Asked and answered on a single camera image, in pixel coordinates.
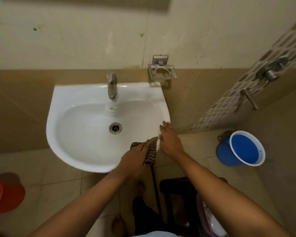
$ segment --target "foot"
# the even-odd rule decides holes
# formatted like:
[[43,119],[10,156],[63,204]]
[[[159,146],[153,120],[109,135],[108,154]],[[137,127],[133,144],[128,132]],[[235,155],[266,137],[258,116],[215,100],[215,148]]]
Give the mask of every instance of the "foot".
[[113,219],[111,231],[115,237],[129,237],[125,223],[120,215]]
[[144,182],[140,179],[136,180],[135,184],[134,184],[135,198],[136,197],[143,197],[145,192],[146,192],[146,186],[145,186]]

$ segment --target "faucet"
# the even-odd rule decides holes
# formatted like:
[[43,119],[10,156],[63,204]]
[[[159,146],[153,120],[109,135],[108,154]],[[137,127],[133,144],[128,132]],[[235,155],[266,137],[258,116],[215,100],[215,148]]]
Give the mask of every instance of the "faucet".
[[117,95],[117,87],[115,84],[115,75],[114,73],[106,74],[106,78],[108,80],[108,94],[110,100],[115,100],[115,97]]

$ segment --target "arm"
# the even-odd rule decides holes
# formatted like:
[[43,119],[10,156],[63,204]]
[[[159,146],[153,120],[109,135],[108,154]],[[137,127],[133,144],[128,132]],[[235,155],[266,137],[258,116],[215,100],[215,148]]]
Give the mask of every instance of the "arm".
[[292,235],[246,195],[198,164],[183,150],[171,124],[160,126],[162,150],[185,172],[195,189],[230,236]]
[[30,237],[86,236],[122,184],[129,177],[138,176],[143,172],[149,145],[150,143],[145,146],[141,144],[127,151],[111,173],[48,219]]

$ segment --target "striped cloth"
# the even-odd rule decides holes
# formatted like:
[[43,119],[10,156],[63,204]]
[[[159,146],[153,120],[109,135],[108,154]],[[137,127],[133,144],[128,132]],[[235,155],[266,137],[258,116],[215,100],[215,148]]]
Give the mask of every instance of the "striped cloth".
[[157,140],[158,137],[154,137],[150,140],[147,140],[146,142],[133,142],[130,145],[130,150],[132,150],[135,146],[140,145],[141,143],[146,144],[147,142],[150,142],[150,147],[146,155],[145,163],[154,165],[156,163]]

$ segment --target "white sink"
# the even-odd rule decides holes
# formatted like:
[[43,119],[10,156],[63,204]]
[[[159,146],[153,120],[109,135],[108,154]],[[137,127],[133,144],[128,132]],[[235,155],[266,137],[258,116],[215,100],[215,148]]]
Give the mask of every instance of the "white sink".
[[[158,136],[162,121],[170,121],[159,83],[117,85],[110,100],[107,85],[57,86],[51,101],[46,135],[54,153],[84,171],[114,169],[132,142]],[[110,132],[112,123],[122,127]]]

